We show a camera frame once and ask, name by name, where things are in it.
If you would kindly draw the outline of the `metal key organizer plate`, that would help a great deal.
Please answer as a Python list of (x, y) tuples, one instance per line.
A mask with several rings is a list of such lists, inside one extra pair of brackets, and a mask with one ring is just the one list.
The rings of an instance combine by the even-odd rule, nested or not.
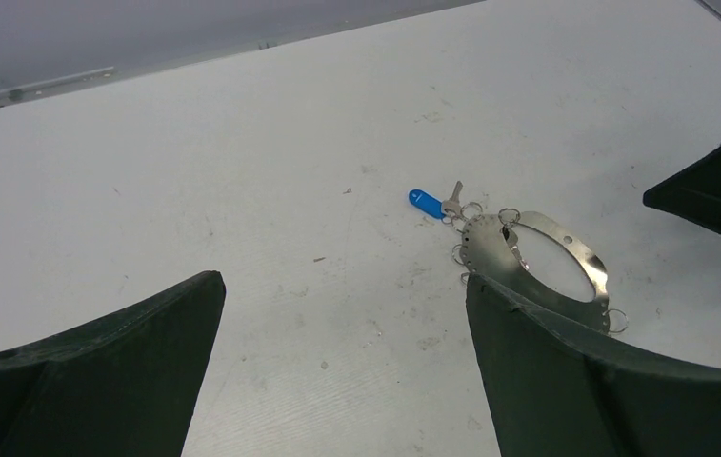
[[(480, 274), (542, 308), (601, 333), (617, 335), (627, 330), (628, 315), (610, 306), (609, 275), (604, 262), (571, 231), (537, 211), (504, 208), (493, 214), (482, 209), (471, 202), (457, 211), (445, 211), (448, 224), (460, 233), (460, 243), (452, 248), (452, 259), (467, 269), (461, 275), (463, 282), (473, 273)], [(538, 279), (520, 252), (518, 228), (538, 233), (564, 250), (587, 278), (592, 298), (572, 298)]]

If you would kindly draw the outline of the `key with blue tag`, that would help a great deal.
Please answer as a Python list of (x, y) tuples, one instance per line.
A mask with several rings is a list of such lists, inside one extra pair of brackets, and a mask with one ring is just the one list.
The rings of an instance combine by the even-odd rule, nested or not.
[(408, 200), (415, 208), (434, 219), (460, 219), (463, 209), (460, 203), (460, 193), (462, 189), (463, 183), (457, 181), (453, 187), (451, 196), (444, 200), (439, 200), (422, 189), (412, 189), (408, 192)]

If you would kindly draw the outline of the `aluminium frame rail back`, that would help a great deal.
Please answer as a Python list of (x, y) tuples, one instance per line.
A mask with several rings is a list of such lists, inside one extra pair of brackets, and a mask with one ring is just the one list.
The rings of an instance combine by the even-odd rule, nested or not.
[(0, 104), (448, 7), (446, 1), (0, 1)]

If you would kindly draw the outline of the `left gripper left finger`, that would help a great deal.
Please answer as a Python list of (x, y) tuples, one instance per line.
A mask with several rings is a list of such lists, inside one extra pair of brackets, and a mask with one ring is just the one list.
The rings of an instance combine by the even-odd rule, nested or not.
[(0, 456), (178, 456), (225, 305), (203, 271), (0, 351)]

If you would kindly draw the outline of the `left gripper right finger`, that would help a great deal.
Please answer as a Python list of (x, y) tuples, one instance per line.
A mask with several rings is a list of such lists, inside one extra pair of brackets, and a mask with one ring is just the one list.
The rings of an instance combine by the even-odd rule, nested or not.
[(473, 274), (466, 311), (504, 456), (721, 456), (721, 368), (613, 339)]

